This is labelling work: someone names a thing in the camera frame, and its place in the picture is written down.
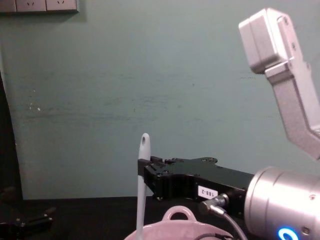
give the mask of blue led light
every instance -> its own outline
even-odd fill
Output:
[[[290,240],[299,240],[297,234],[290,228],[281,228],[278,231],[278,236],[281,240],[287,240],[286,236],[290,237]]]

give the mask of wall socket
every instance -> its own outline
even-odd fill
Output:
[[[46,0],[47,11],[78,12],[77,0]]]
[[[45,12],[46,0],[16,0],[17,12]]]
[[[15,0],[0,0],[0,13],[14,13],[16,11]]]

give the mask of screw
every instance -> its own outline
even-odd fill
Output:
[[[310,234],[310,229],[309,229],[308,227],[304,226],[304,227],[302,228],[302,233],[303,233],[304,235],[309,235],[309,234]]]

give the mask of black table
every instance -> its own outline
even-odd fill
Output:
[[[157,201],[148,197],[145,224],[161,221],[165,212],[176,205],[190,208],[198,221],[217,226],[236,236],[233,228],[223,219],[201,215],[197,203],[186,199]],[[50,207],[57,208],[51,231],[30,237],[28,240],[123,240],[136,228],[136,197],[26,200],[20,212],[23,215],[37,215]],[[9,216],[15,218],[16,214],[18,213],[12,210]],[[185,218],[176,214],[172,219]],[[248,234],[243,220],[235,220],[249,240],[260,240]]]

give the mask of pink bowl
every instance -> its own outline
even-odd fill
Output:
[[[185,214],[188,220],[171,220],[171,217],[176,213]],[[208,233],[231,236],[218,227],[198,222],[189,208],[174,206],[164,214],[162,221],[143,227],[143,240],[194,240],[196,237]],[[203,239],[218,240],[216,237]],[[137,240],[136,231],[127,236],[125,240]]]

